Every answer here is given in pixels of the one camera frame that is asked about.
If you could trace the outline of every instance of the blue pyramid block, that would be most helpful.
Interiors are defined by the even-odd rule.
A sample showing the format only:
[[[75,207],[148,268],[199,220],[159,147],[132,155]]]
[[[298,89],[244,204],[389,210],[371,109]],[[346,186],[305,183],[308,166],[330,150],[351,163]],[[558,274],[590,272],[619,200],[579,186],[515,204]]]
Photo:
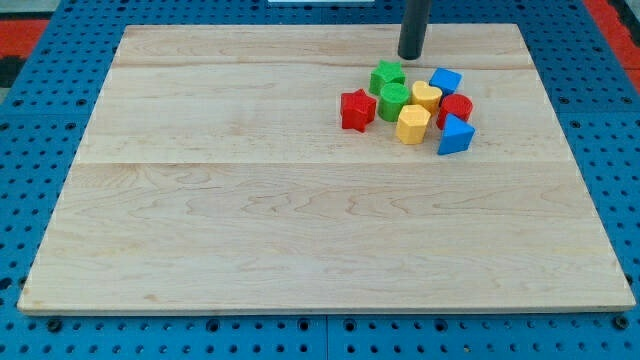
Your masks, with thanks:
[[[475,133],[476,129],[473,126],[453,114],[448,114],[445,119],[442,138],[440,139],[438,155],[467,150]]]
[[[431,80],[429,80],[429,85],[440,88],[440,90],[442,90],[442,99],[444,99],[446,96],[456,92],[461,80],[462,75],[457,72],[444,68],[437,68],[433,73]]]

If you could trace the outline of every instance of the toy block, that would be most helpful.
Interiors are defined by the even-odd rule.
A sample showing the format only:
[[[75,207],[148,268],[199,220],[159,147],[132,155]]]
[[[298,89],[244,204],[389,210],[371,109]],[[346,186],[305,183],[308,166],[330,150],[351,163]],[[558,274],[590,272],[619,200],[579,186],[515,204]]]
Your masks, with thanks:
[[[380,91],[380,106],[378,106],[378,115],[390,122],[398,121],[398,115],[402,107],[409,102],[411,96],[406,86],[398,83],[389,83]]]
[[[422,105],[405,105],[398,116],[396,136],[405,145],[421,144],[431,113]]]
[[[340,95],[340,115],[343,129],[364,132],[376,115],[376,99],[367,96],[363,89]]]
[[[438,111],[438,104],[442,97],[442,90],[430,86],[424,81],[416,81],[411,87],[411,104],[422,105],[430,114]]]
[[[461,80],[461,74],[445,68],[437,68],[429,80],[429,85],[440,88],[442,97],[445,98],[456,92]]]
[[[380,60],[378,67],[371,72],[369,92],[374,95],[380,95],[380,91],[382,91],[385,85],[390,83],[404,85],[406,78],[406,75],[402,71],[402,65],[399,62]]]
[[[471,102],[471,99],[460,94],[449,95],[442,100],[436,125],[438,126],[438,129],[444,129],[447,115],[449,114],[453,114],[466,122],[471,116],[471,111],[473,111],[473,103]]]
[[[438,155],[452,154],[460,151],[466,151],[471,144],[471,139],[476,129],[464,122],[459,117],[449,114],[445,122],[442,138],[440,139],[440,147]]]

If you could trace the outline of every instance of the black metal rod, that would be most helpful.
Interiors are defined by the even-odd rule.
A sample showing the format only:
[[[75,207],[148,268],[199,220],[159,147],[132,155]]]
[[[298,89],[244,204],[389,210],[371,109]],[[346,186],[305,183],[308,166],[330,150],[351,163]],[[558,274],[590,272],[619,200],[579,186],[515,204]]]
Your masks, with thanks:
[[[415,60],[422,54],[430,11],[431,0],[407,0],[398,44],[401,58]]]

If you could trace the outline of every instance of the green block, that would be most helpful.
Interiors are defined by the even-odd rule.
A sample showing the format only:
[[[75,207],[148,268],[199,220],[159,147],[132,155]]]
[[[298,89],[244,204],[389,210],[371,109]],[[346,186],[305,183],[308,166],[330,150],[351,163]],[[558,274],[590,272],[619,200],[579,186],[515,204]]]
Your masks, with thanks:
[[[385,121],[398,121],[400,110],[409,102],[410,96],[409,89],[404,85],[398,83],[385,85],[380,91],[378,115]]]
[[[402,65],[399,62],[380,60],[378,67],[371,72],[369,92],[374,95],[380,95],[380,91],[386,84],[398,83],[404,85],[405,79],[406,75],[402,71]]]

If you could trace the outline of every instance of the yellow hexagonal block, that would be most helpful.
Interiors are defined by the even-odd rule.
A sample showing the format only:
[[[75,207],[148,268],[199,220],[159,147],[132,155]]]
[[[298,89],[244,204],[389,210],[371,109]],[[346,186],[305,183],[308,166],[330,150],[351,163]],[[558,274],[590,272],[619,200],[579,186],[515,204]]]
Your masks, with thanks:
[[[396,136],[403,144],[415,145],[424,141],[431,113],[421,105],[405,105],[398,116]]]
[[[435,114],[438,110],[441,97],[442,90],[429,86],[424,81],[416,81],[411,87],[411,104],[422,105],[431,114]]]

